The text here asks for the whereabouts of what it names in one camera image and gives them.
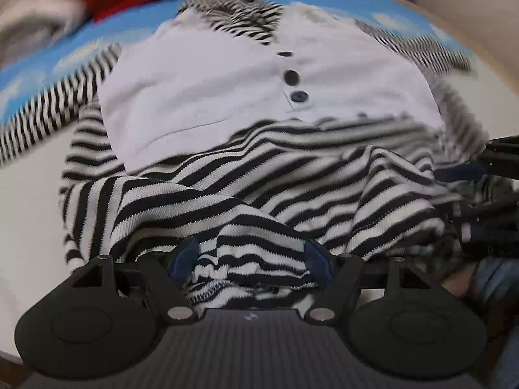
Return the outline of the striped white baby garment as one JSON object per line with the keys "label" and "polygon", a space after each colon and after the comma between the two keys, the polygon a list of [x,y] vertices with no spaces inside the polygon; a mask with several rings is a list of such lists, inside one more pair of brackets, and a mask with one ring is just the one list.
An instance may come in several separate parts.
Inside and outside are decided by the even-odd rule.
{"label": "striped white baby garment", "polygon": [[463,200],[435,171],[486,136],[444,80],[471,62],[315,6],[187,0],[110,46],[1,130],[12,162],[66,125],[59,203],[69,267],[200,244],[198,311],[310,306],[315,240],[334,257],[428,255]]}

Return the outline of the blue white patterned bedspread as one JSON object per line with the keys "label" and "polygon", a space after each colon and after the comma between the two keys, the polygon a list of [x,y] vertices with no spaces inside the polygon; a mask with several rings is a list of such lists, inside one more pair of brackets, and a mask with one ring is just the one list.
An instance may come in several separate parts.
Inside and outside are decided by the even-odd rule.
{"label": "blue white patterned bedspread", "polygon": [[[1,121],[7,122],[27,99],[89,62],[112,42],[131,43],[155,32],[173,18],[183,0],[162,0],[119,12],[100,22],[85,24],[72,36],[33,53],[1,72]],[[341,18],[355,18],[405,37],[428,35],[445,47],[470,49],[419,11],[397,0],[270,0],[281,5],[302,2]]]}

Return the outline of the folded beige blanket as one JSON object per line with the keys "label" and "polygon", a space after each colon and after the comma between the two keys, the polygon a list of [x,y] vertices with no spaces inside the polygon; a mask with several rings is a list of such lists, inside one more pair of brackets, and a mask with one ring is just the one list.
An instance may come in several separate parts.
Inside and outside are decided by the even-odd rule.
{"label": "folded beige blanket", "polygon": [[84,0],[1,0],[1,66],[75,32],[86,18]]}

